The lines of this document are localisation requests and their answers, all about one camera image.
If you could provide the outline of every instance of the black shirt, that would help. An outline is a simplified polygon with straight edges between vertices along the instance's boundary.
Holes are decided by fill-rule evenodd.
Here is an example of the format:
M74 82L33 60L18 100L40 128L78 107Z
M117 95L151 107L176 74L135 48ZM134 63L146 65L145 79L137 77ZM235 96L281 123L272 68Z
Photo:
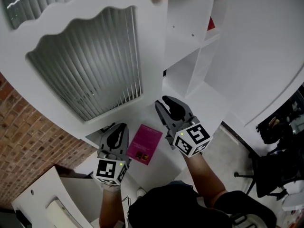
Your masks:
M213 209L198 204L198 197L188 185L154 188L129 208L129 222L132 228L231 228L232 217L254 214L267 228L276 227L274 213L241 191L223 194Z

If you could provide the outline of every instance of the office chair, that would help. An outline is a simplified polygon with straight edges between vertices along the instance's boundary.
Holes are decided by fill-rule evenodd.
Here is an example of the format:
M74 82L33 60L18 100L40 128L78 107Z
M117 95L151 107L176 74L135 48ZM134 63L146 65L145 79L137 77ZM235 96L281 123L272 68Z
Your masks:
M256 193L259 198L268 195L275 196L277 200L282 199L287 193L283 189L280 193L271 193L277 187L297 180L304 180L304 151L302 148L290 148L285 151L278 151L277 154L258 156L249 154L252 160L253 175L239 175L235 177L252 178L251 185L247 191L250 193L256 184Z

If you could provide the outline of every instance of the magenta box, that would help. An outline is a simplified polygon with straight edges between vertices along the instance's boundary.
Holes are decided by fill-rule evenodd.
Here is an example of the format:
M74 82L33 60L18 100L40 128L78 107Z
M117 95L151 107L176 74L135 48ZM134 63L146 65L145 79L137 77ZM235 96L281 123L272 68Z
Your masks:
M161 139L162 132L141 125L128 148L127 155L148 165Z

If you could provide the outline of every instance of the brick wall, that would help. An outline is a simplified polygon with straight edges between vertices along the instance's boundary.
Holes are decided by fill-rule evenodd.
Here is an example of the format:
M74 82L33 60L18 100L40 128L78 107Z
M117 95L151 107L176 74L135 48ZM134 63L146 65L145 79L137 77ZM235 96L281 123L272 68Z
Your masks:
M0 73L0 208L54 164L74 169L96 149L32 107Z

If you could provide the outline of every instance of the black and white marker cube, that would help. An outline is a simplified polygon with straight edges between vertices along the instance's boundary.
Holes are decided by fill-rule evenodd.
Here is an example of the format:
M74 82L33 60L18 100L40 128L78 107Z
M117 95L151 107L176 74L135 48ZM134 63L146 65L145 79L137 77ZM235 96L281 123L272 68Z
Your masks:
M176 132L174 138L174 146L184 155L191 157L203 151L210 143L212 136L207 133L201 123L197 123Z
M108 185L120 185L127 169L125 161L96 158L93 176Z

